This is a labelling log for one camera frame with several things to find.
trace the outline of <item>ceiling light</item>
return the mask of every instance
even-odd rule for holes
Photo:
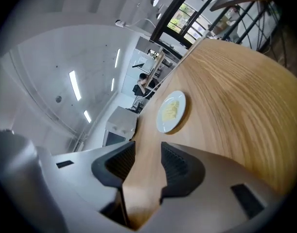
[[[152,4],[153,7],[155,7],[158,2],[159,0],[150,0],[150,3]]]
[[[113,91],[113,89],[114,89],[114,82],[115,82],[115,79],[113,79],[113,80],[111,81],[111,91]]]
[[[116,62],[115,62],[115,68],[117,67],[118,58],[119,58],[120,49],[118,49],[117,56],[116,56]]]
[[[89,117],[88,111],[85,111],[85,112],[84,112],[84,115],[85,115],[85,117],[86,117],[88,123],[90,123],[90,122],[91,122],[91,118]]]
[[[80,96],[79,88],[76,81],[75,71],[70,72],[70,82],[74,90],[75,96],[77,98],[77,101],[79,101],[81,99],[81,96]]]

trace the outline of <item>fluorescent light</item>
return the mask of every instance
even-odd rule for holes
[[[114,82],[115,82],[115,79],[113,79],[113,80],[111,81],[111,91],[113,91],[113,89],[114,89]]]
[[[70,72],[70,82],[74,90],[75,96],[77,98],[77,101],[79,101],[81,99],[81,96],[80,96],[79,88],[76,81],[75,71]]]
[[[117,67],[118,58],[119,58],[120,49],[118,49],[117,56],[116,56],[116,62],[115,62],[115,68]]]
[[[90,123],[90,122],[91,122],[91,118],[89,117],[88,111],[85,111],[85,112],[84,112],[84,115],[85,115],[85,117],[86,117],[88,123]]]

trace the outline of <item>white plate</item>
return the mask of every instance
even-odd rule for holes
[[[165,107],[171,103],[172,101],[177,100],[179,102],[179,106],[177,109],[176,118],[169,120],[169,121],[162,121],[162,111],[165,109]],[[176,125],[180,122],[182,119],[182,116],[184,114],[186,107],[186,98],[183,92],[181,91],[174,91],[172,92],[167,98],[163,101],[162,105],[159,108],[156,124],[157,129],[162,133],[167,133],[174,129]]]

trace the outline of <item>black railing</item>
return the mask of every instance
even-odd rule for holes
[[[196,22],[196,20],[199,18],[199,16],[201,16],[201,14],[204,12],[204,10],[209,6],[209,4],[212,2],[212,0],[207,0],[204,5],[200,8],[199,11],[195,11],[190,18],[188,19],[188,21],[185,23],[185,25],[181,28],[180,27],[180,32],[176,32],[174,30],[172,30],[171,28],[168,27],[168,24],[170,23],[171,19],[173,18],[173,16],[175,15],[175,13],[178,11],[178,9],[180,8],[180,6],[185,2],[185,0],[173,0],[173,2],[171,3],[171,5],[169,6],[169,8],[167,9],[167,11],[164,13],[164,16],[161,18],[160,22],[158,23],[158,25],[156,26],[154,32],[152,33],[152,36],[150,38],[150,40],[152,42],[157,43],[158,45],[164,47],[166,50],[168,50],[171,54],[173,54],[176,58],[181,59],[182,56],[175,51],[173,48],[171,48],[170,46],[168,46],[167,44],[163,43],[160,40],[160,37],[163,33],[168,34],[169,36],[173,37],[175,40],[177,40],[178,42],[180,42],[181,45],[185,46],[187,49],[189,49],[192,46],[192,43],[187,40],[185,38],[185,35],[188,34],[188,30],[190,28],[193,28],[192,25]],[[263,32],[263,28],[264,25],[262,26],[262,29],[260,28],[260,19],[263,17],[264,20],[264,13],[267,12],[268,14],[272,14],[274,16],[275,22],[276,22],[276,27],[278,26],[278,19],[276,17],[276,15],[273,12],[273,8],[271,7],[271,5],[267,2],[263,2],[261,3],[261,5],[263,5],[263,8],[261,11],[259,11],[259,6],[258,6],[258,15],[255,18],[252,18],[248,12],[251,9],[251,7],[255,4],[255,2],[251,2],[245,9],[242,8],[240,5],[235,5],[233,7],[238,9],[238,15],[239,17],[236,19],[236,21],[234,22],[234,24],[232,24],[230,26],[230,28],[227,30],[227,32],[222,36],[222,40],[229,40],[229,36],[230,34],[238,27],[239,23],[242,22],[245,28],[245,32],[241,35],[241,36],[237,36],[238,39],[237,40],[233,40],[234,43],[236,44],[241,44],[242,41],[248,37],[249,40],[249,44],[250,47],[252,48],[252,44],[249,38],[249,32],[251,31],[251,29],[254,26],[257,26],[259,29],[259,35],[261,34],[261,40],[259,42],[259,37],[258,37],[258,42],[257,42],[257,47],[256,50],[260,51],[260,49],[263,49],[262,46],[264,45],[269,45],[269,50],[271,50],[273,52],[272,47],[270,46],[270,41],[269,40],[269,36],[266,36]],[[207,31],[212,32],[213,29],[216,27],[216,25],[221,21],[221,19],[225,16],[225,14],[229,11],[229,9],[231,8],[227,7],[225,8],[220,15],[216,18],[216,20],[209,25],[209,28],[207,29]],[[250,19],[252,20],[252,22],[249,24],[248,28],[246,28],[244,22],[243,22],[243,18],[245,16],[250,17]]]

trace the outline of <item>tree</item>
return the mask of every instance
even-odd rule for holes
[[[192,14],[193,13],[193,9],[190,8],[189,6],[187,6],[186,4],[182,4],[181,7],[179,8],[181,11],[185,12],[186,14]]]
[[[175,26],[175,25],[178,24],[178,22],[179,22],[178,19],[172,18],[171,21],[168,24],[168,28],[170,28],[170,29],[174,30],[175,32],[178,32],[179,33],[180,32],[180,29]]]
[[[172,22],[174,25],[177,25],[179,21],[178,19],[172,18],[170,22]]]

